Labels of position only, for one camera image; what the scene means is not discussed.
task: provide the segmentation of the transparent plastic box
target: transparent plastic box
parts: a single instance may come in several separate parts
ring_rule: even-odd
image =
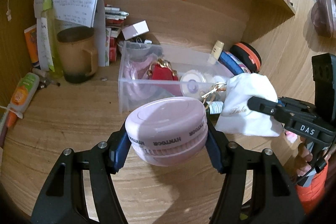
[[[217,82],[233,74],[210,54],[173,45],[151,45],[124,41],[118,78],[119,111],[132,111],[149,102],[188,96],[201,99]],[[150,80],[148,69],[162,58],[177,71],[179,81]]]

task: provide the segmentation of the pink lid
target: pink lid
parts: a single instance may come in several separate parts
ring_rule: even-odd
[[[167,157],[197,153],[208,133],[204,105],[190,97],[157,100],[134,110],[125,122],[128,137],[137,154]],[[160,165],[160,161],[148,161]]]

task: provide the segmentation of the yellow-green bottle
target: yellow-green bottle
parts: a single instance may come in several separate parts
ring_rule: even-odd
[[[55,19],[52,0],[43,0],[41,12],[41,37],[48,60],[49,74],[53,78],[63,76],[62,64],[59,59],[57,38],[55,33]]]

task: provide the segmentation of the bottle label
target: bottle label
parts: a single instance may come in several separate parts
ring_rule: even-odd
[[[223,102],[215,101],[215,102],[207,102],[209,106],[210,115],[212,114],[221,114],[223,110]]]
[[[14,91],[11,102],[17,106],[23,105],[28,97],[30,90],[34,85],[34,82],[35,77],[31,74],[23,77]]]
[[[45,53],[47,56],[48,61],[48,67],[50,70],[55,72],[54,63],[53,63],[53,57],[51,55],[51,49],[50,49],[50,41],[48,36],[48,25],[47,25],[47,19],[45,17],[41,17],[41,39],[43,41],[43,45],[45,47]]]

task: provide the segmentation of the green bottle cap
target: green bottle cap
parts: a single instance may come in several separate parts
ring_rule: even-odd
[[[53,7],[53,1],[52,0],[43,0],[43,11],[48,10]]]

